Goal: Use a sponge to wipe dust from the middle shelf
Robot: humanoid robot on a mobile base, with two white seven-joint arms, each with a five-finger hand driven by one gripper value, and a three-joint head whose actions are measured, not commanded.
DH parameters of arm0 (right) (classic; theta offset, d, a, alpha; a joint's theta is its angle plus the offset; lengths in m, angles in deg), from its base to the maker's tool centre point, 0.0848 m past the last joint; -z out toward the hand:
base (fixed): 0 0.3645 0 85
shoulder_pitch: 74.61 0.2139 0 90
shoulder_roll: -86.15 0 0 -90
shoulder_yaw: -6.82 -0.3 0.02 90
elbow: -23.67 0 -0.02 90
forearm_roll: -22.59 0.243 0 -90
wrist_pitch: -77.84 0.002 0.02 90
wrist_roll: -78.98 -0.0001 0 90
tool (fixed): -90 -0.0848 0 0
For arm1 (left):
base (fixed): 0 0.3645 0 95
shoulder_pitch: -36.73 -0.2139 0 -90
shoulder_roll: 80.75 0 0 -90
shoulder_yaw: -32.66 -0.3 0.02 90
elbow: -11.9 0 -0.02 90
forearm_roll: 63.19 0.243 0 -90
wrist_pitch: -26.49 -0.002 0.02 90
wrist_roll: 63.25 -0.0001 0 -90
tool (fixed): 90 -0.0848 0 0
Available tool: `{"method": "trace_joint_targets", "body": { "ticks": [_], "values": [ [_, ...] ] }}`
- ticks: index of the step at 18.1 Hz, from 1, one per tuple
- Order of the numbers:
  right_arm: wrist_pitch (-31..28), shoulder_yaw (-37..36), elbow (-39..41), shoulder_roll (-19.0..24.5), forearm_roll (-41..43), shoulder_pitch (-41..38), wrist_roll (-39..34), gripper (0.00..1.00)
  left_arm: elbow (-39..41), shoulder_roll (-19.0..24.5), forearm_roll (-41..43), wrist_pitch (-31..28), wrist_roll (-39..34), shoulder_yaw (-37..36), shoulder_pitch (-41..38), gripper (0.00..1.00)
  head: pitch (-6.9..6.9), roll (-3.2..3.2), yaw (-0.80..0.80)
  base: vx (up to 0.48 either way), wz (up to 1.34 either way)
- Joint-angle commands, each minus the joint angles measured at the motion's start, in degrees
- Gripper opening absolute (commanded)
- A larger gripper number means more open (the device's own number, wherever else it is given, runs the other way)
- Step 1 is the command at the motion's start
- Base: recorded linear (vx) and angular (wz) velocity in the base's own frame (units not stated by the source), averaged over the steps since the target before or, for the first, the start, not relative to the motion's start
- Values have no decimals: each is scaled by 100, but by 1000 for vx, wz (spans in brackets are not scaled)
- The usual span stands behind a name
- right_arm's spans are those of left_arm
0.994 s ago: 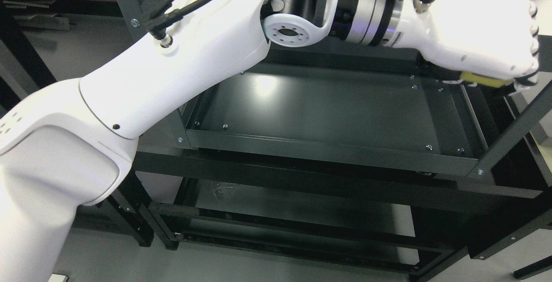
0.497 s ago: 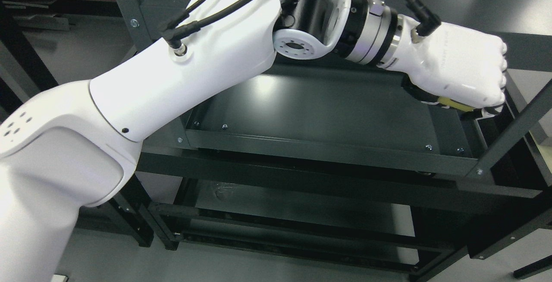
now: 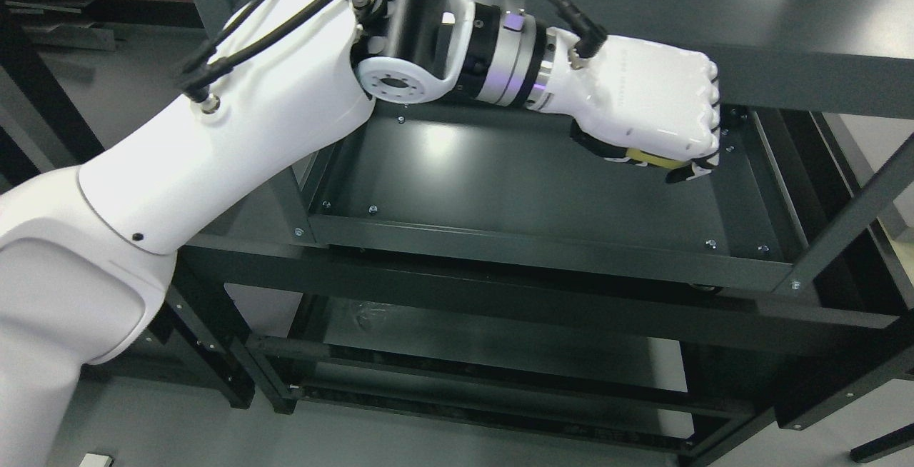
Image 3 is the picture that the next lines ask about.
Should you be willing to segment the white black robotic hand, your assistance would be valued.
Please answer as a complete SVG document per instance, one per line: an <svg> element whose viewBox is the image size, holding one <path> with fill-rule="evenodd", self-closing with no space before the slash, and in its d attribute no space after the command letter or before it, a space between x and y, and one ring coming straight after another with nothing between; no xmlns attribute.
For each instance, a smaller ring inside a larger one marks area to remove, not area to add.
<svg viewBox="0 0 914 467"><path fill-rule="evenodd" d="M701 51L610 35L594 57L578 59L578 37L552 28L553 64L532 90L529 109L569 116L598 155L627 162L627 148L690 161L667 171L675 184L711 174L720 162L718 66Z"/></svg>

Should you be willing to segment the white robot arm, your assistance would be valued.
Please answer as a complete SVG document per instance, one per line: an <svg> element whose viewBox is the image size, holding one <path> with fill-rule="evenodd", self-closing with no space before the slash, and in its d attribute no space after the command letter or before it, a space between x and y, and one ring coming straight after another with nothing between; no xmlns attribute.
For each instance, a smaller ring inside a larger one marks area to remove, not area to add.
<svg viewBox="0 0 914 467"><path fill-rule="evenodd" d="M476 17L454 15L450 91ZM360 29L347 0L255 0L205 44L183 93L85 164L2 196L2 464L42 466L84 365L124 352L157 311L177 251L275 174L345 138L375 99L351 66Z"/></svg>

